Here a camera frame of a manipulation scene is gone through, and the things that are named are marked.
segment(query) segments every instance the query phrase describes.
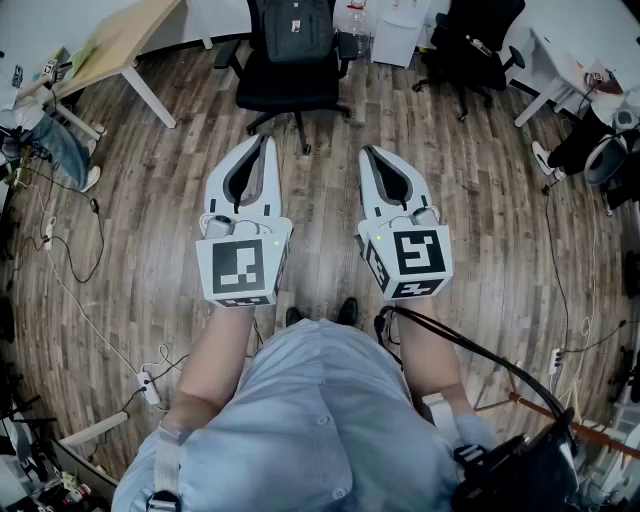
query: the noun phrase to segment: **electrical outlet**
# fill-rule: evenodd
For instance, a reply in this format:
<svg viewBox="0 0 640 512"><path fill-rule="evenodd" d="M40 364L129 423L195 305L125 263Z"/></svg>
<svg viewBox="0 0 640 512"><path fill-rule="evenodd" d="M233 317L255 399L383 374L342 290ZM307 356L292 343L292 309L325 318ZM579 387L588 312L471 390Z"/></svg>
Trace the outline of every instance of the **electrical outlet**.
<svg viewBox="0 0 640 512"><path fill-rule="evenodd" d="M551 357L549 357L549 375L555 375L555 373L558 371L559 353L559 348L551 349Z"/></svg>
<svg viewBox="0 0 640 512"><path fill-rule="evenodd" d="M140 372L136 375L138 377L138 384L141 388L144 388L144 397L151 405L157 405L160 403L160 397L156 391L155 384L151 381L151 376L147 372Z"/></svg>

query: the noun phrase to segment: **shoe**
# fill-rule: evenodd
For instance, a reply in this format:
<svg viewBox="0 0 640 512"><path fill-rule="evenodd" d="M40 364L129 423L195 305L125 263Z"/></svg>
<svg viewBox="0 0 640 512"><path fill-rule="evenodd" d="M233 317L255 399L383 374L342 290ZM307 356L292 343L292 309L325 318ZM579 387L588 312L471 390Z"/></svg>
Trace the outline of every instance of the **shoe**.
<svg viewBox="0 0 640 512"><path fill-rule="evenodd" d="M287 314L285 315L285 325L287 327L291 327L293 324L297 324L300 320L302 320L304 316L300 313L298 308L289 308L287 309Z"/></svg>
<svg viewBox="0 0 640 512"><path fill-rule="evenodd" d="M556 170L553 167L549 167L547 164L551 152L545 151L538 141L534 141L533 144L531 144L531 149L533 149L533 154L536 157L536 162L538 162L538 165L540 166L540 170L545 176L550 176L551 173Z"/></svg>
<svg viewBox="0 0 640 512"><path fill-rule="evenodd" d="M358 301L353 297L349 297L344 301L338 312L337 324L349 325L355 327L358 321Z"/></svg>
<svg viewBox="0 0 640 512"><path fill-rule="evenodd" d="M87 176L87 184L80 192L84 194L87 190L89 190L96 183L98 183L99 179L100 179L100 167L98 167L97 165L94 165L89 171L89 176Z"/></svg>
<svg viewBox="0 0 640 512"><path fill-rule="evenodd" d="M87 143L87 151L89 151L89 156L93 156L93 153L96 150L96 146L97 145L98 145L98 143L94 139L91 139Z"/></svg>

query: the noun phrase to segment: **office chair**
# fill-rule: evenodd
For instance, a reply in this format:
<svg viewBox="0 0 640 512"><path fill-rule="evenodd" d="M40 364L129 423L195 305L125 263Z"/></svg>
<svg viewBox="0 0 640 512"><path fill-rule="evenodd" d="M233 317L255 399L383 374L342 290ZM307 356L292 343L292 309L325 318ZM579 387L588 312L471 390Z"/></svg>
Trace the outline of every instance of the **office chair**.
<svg viewBox="0 0 640 512"><path fill-rule="evenodd" d="M424 55L430 72L439 70L440 76L420 80L413 90L443 81L453 83L462 107L460 122L469 113L465 88L480 94L485 107L491 108L491 96L482 87L503 91L507 87L506 71L514 64L524 69L524 59L513 46L509 47L511 57L504 65L497 54L507 30L524 7L524 0L453 0L448 14L436 15L437 26L431 37L436 50ZM491 50L491 56L474 47L467 36L480 40Z"/></svg>
<svg viewBox="0 0 640 512"><path fill-rule="evenodd" d="M233 68L240 79L236 92L236 105L240 108L264 112L247 126L249 135L255 135L256 128L278 114L293 112L298 125L302 152L308 155L311 146L307 144L301 112L327 109L342 112L345 118L351 109L338 105L338 80L347 74L349 62L358 56L358 47L351 34L339 32L334 41L338 56L332 49L326 59L311 64L274 64L268 56L262 31L262 12L268 0L248 0L251 14L249 55L244 69L235 55L240 40L225 43L216 56L215 69ZM335 0L326 0L333 15Z"/></svg>

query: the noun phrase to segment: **plastic bottle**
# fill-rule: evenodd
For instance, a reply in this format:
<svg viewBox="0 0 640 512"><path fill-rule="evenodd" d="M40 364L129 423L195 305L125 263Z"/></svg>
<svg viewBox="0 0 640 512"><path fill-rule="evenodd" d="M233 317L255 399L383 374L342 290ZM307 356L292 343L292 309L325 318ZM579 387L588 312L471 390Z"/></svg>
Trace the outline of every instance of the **plastic bottle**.
<svg viewBox="0 0 640 512"><path fill-rule="evenodd" d="M365 57L369 53L371 32L367 24L367 13L364 8L367 0L351 0L347 5L340 27L341 32L352 34L358 44L358 57Z"/></svg>

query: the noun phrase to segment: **floor plank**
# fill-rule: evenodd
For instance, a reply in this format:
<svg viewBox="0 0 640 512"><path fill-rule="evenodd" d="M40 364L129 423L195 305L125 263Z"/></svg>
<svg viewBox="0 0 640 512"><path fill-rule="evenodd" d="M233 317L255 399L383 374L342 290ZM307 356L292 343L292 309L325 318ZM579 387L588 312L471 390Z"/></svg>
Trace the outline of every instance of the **floor plank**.
<svg viewBox="0 0 640 512"><path fill-rule="evenodd" d="M52 257L87 316L136 369L158 360L161 343L168 345L173 361L188 353L211 311L202 299L195 255L204 183L215 164L246 139L244 127L257 115L235 106L233 72L213 69L219 48L181 50L141 62L138 71L177 121L173 130L121 78L89 87L78 105L83 119L99 121L108 130L94 155L103 177L91 191L102 213L104 254L96 276L85 285L72 279L59 245ZM248 54L241 47L241 61ZM342 102L354 109L352 118L345 121L334 112L303 115L313 145L309 156L300 154L293 116L279 116L261 127L276 140L284 213L295 227L279 304L257 315L261 335L266 339L282 328L289 305L311 318L332 317L351 295L361 305L358 327L373 334L372 320L382 300L353 235L362 219L358 152L365 144L377 144L425 176L442 222L451 229L455 275L435 299L443 321L520 361L546 382L550 350L564 345L566 324L551 245L569 302L569 346L579 348L585 344L583 318L592 308L592 341L632 313L622 286L632 207L625 205L608 218L598 193L589 193L582 176L567 179L549 199L549 238L547 198L540 193L546 180L530 145L537 139L554 147L568 124L544 107L516 129L513 120L530 98L512 88L492 93L491 110L470 93L469 117L460 124L450 84L420 93L410 89L424 76L421 62L407 70L355 63L340 85ZM50 172L46 165L41 170ZM63 176L57 173L56 179ZM44 179L33 183L48 193ZM34 194L27 190L14 199L22 222L14 251L23 237L38 233L41 212ZM49 206L58 219L56 233L69 242L75 269L86 275L99 250L95 217L84 198L57 188ZM135 381L81 319L45 254L30 248L19 256L26 263L10 293L18 341L2 350L25 374L25 394L42 395L42 412L57 416L58 434L68 435L117 412L136 389ZM3 265L1 272L6 281L9 267ZM578 374L583 416L606 421L611 414L606 382L619 364L618 347L629 344L631 336L631 328L624 328L584 358ZM256 344L252 335L250 347ZM504 371L470 353L459 354L472 403L503 399ZM579 363L579 356L566 358L559 391L569 386ZM165 404L177 379L178 373L170 371L157 382ZM96 454L115 476L122 475L161 417L140 398L128 410L130 420L112 431ZM485 416L500 438L535 432L544 421L514 405ZM94 445L85 448L90 453Z"/></svg>

